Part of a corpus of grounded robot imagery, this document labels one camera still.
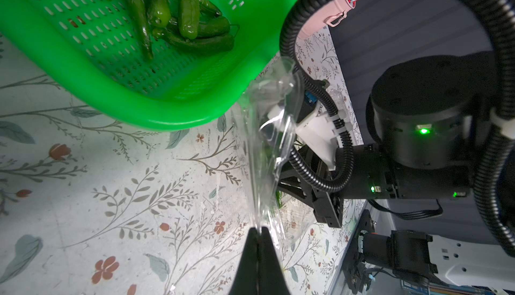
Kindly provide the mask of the green plastic basket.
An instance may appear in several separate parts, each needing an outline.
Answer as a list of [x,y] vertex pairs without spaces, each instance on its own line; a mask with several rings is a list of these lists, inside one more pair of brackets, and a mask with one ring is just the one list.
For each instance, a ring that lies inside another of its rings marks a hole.
[[232,24],[229,52],[164,41],[146,60],[125,0],[1,0],[1,33],[68,92],[123,123],[176,131],[224,114],[279,50],[296,0],[211,0]]

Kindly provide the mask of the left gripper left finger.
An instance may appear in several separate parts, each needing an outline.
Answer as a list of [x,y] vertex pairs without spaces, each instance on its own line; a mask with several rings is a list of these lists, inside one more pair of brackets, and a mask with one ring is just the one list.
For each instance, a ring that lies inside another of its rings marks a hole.
[[251,228],[228,295],[258,295],[260,235]]

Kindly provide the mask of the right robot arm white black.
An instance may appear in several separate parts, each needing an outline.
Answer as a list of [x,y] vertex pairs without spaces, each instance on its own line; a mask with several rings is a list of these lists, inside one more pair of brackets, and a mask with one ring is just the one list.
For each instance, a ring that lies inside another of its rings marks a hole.
[[[292,150],[279,189],[341,227],[343,201],[465,198],[473,195],[489,230],[514,228],[514,123],[496,115],[494,53],[428,56],[390,67],[366,106],[373,142],[354,146],[321,135],[330,115],[308,115],[305,146]],[[365,293],[390,270],[413,286],[514,289],[514,234],[506,245],[475,244],[420,231],[378,235],[369,212],[359,221],[341,270],[348,291]]]

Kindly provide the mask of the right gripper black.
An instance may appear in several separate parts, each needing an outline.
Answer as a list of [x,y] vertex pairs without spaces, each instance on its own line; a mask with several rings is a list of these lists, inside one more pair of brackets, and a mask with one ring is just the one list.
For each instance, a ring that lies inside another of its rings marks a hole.
[[379,200],[423,200],[465,198],[471,191],[468,166],[437,170],[413,169],[386,156],[376,144],[356,146],[355,168],[349,184],[341,191],[327,193],[311,187],[286,164],[280,175],[279,191],[289,194],[313,210],[319,223],[332,228],[343,226],[345,200],[367,200],[374,209],[388,212]]

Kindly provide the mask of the clear pepper container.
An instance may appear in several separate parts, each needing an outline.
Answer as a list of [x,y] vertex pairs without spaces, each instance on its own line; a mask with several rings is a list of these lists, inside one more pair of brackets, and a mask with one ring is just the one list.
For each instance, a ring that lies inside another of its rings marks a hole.
[[271,210],[272,198],[264,195],[262,175],[265,147],[276,151],[284,167],[295,146],[296,119],[304,101],[304,83],[294,67],[294,61],[289,58],[275,58],[231,109],[251,226],[267,227],[276,250],[290,247],[301,235],[300,227],[287,226],[293,208],[287,206],[286,201],[281,199],[282,208]]

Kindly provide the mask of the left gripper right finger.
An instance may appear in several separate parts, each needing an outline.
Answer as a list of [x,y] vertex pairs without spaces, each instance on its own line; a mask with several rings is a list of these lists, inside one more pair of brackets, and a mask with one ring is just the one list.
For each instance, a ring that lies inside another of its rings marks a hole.
[[260,232],[260,294],[290,295],[267,227]]

